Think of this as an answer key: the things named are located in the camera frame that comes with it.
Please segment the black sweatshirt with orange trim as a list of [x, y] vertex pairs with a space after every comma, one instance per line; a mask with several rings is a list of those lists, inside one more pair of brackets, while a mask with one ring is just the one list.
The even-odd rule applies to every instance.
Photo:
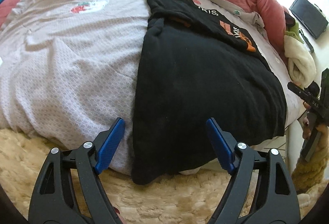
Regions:
[[249, 32], [193, 0], [147, 0], [133, 114], [132, 180], [215, 159], [206, 121], [248, 145], [284, 134], [287, 102]]

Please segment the cream fleece blanket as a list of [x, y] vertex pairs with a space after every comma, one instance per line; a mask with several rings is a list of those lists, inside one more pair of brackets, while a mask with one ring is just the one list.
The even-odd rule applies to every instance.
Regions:
[[302, 88], [307, 88], [316, 77], [316, 65], [311, 53], [297, 39], [284, 36], [284, 55], [288, 59], [291, 80]]

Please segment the beige fleece right sleeve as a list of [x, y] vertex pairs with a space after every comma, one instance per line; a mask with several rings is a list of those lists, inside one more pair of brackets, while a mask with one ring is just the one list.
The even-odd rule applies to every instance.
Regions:
[[310, 161], [300, 157], [292, 172], [292, 181], [298, 194], [306, 193], [311, 187], [322, 182], [328, 164], [328, 136], [322, 135]]

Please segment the green fleece garment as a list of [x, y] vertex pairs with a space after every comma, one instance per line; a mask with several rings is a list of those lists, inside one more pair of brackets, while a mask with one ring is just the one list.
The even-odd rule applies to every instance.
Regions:
[[299, 23], [296, 22], [295, 18], [292, 17], [288, 12], [284, 12], [285, 15], [285, 34], [297, 39], [302, 44], [303, 39], [299, 35]]

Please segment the beige fluffy rug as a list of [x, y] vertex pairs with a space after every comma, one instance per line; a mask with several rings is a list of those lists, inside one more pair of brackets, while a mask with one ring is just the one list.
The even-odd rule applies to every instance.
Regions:
[[[1, 185], [24, 217], [28, 216], [39, 171], [53, 147], [41, 137], [1, 130]], [[206, 223], [230, 176], [200, 170], [189, 176], [162, 176], [150, 185], [138, 186], [129, 177], [106, 170], [100, 179], [112, 205], [127, 223]]]

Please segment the pink strawberry print quilt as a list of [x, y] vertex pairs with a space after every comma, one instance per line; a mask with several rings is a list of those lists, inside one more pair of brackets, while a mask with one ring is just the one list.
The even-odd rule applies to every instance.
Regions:
[[[287, 68], [254, 26], [226, 0], [195, 0], [246, 29], [283, 87]], [[110, 164], [130, 174], [137, 70], [150, 9], [146, 0], [20, 0], [1, 26], [1, 127], [72, 149], [125, 120]]]

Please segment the pink pillow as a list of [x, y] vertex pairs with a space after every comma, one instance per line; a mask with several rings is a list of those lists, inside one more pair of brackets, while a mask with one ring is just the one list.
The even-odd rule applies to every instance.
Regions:
[[1, 2], [1, 25], [5, 22], [5, 20], [7, 19], [7, 16], [9, 15], [9, 13], [12, 11], [12, 9], [14, 7], [16, 7], [17, 3], [20, 0], [4, 0], [3, 2]]

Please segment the black wall television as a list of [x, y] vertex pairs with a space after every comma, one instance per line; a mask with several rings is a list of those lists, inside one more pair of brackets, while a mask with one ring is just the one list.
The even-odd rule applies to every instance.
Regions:
[[314, 39], [318, 39], [326, 31], [327, 19], [308, 0], [294, 0], [289, 10]]

